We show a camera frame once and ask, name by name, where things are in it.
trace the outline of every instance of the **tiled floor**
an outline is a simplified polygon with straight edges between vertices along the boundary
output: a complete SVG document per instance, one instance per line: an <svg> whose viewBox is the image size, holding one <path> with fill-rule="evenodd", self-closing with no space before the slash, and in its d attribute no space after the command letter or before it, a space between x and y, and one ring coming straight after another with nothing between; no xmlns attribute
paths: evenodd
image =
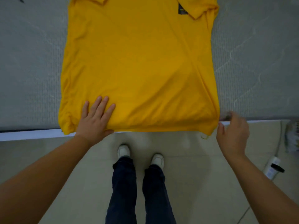
<svg viewBox="0 0 299 224"><path fill-rule="evenodd" d="M263 169L278 143L279 122L250 124L246 153ZM248 202L215 138L196 132L118 133L91 148L74 169L43 219L46 223L104 223L112 193L112 165L121 143L132 149L137 172L136 216L145 222L142 179L155 152L165 157L166 187L178 224L237 223ZM0 143L0 182L53 150L69 138ZM279 157L284 174L275 184L299 204L299 158L285 153L283 138ZM250 210L241 223L257 223Z"/></svg>

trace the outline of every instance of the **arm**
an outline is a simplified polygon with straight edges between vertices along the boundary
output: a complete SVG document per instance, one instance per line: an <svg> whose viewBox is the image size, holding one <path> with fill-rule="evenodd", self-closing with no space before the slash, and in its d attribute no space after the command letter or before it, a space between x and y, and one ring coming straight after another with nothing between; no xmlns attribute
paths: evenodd
<svg viewBox="0 0 299 224"><path fill-rule="evenodd" d="M88 113L84 104L76 135L0 185L0 223L38 223L90 147L113 133L105 130L115 105L108 97Z"/></svg>
<svg viewBox="0 0 299 224"><path fill-rule="evenodd" d="M219 123L217 142L233 169L245 196L260 224L299 223L299 206L269 180L246 156L249 126L232 112L225 130Z"/></svg>

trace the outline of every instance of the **forearm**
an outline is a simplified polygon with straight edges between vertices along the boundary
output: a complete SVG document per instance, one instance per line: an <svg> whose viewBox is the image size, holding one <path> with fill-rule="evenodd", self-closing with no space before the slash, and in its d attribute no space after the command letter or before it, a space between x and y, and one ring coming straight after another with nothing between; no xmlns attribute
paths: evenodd
<svg viewBox="0 0 299 224"><path fill-rule="evenodd" d="M260 224L299 223L299 208L247 157L228 159Z"/></svg>
<svg viewBox="0 0 299 224"><path fill-rule="evenodd" d="M38 223L89 149L74 137L0 185L1 223Z"/></svg>

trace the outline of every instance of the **shoe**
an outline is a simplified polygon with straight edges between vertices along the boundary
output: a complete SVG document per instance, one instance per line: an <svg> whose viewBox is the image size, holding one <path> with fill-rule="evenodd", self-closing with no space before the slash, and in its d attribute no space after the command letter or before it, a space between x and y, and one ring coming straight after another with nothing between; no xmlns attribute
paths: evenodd
<svg viewBox="0 0 299 224"><path fill-rule="evenodd" d="M153 157L152 157L152 162L151 164L155 164L157 165L159 168L161 168L161 170L163 170L164 168L164 158L160 153L156 153Z"/></svg>
<svg viewBox="0 0 299 224"><path fill-rule="evenodd" d="M123 156L131 157L129 146L127 146L126 144L120 145L118 147L117 156L118 158L121 158Z"/></svg>

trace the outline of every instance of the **jeans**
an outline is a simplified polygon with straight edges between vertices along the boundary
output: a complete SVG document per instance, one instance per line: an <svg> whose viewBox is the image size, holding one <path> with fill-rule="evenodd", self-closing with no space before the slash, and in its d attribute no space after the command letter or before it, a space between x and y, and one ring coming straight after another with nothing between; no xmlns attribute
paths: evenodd
<svg viewBox="0 0 299 224"><path fill-rule="evenodd" d="M106 224L136 224L136 171L133 160L121 157L113 165L113 193ZM165 176L157 165L144 171L142 191L145 197L146 224L176 224L164 184Z"/></svg>

